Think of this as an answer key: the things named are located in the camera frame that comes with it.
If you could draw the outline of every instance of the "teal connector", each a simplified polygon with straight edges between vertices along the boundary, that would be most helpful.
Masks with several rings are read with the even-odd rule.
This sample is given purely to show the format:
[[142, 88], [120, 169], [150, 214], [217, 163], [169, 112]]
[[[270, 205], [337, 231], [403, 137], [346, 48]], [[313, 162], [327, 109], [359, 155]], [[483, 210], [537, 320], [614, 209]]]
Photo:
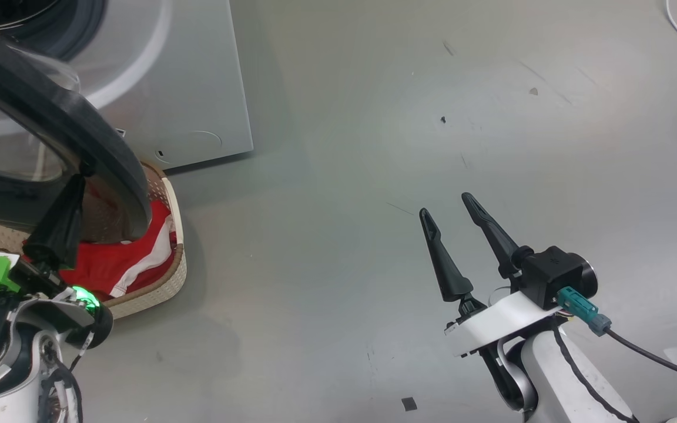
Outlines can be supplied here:
[[612, 321], [599, 313], [599, 308], [587, 300], [572, 287], [564, 287], [558, 292], [558, 305], [568, 313], [582, 319], [595, 335], [601, 337]]

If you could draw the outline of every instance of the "woven basket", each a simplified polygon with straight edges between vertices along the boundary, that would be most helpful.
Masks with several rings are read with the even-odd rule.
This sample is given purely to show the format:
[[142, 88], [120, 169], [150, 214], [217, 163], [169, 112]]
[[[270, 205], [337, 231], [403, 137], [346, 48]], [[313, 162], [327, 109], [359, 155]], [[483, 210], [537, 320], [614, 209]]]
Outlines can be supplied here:
[[[122, 318], [138, 311], [161, 304], [179, 292], [185, 284], [187, 276], [187, 262], [185, 260], [185, 234], [182, 231], [182, 221], [179, 214], [177, 196], [174, 194], [171, 182], [159, 169], [143, 164], [145, 177], [148, 180], [148, 198], [151, 201], [160, 200], [172, 212], [174, 227], [177, 232], [177, 246], [172, 251], [174, 261], [164, 276], [147, 287], [135, 292], [130, 292], [118, 298], [105, 302], [111, 309], [114, 318]], [[22, 243], [28, 238], [28, 234], [11, 230], [0, 226], [0, 250], [22, 254]]]

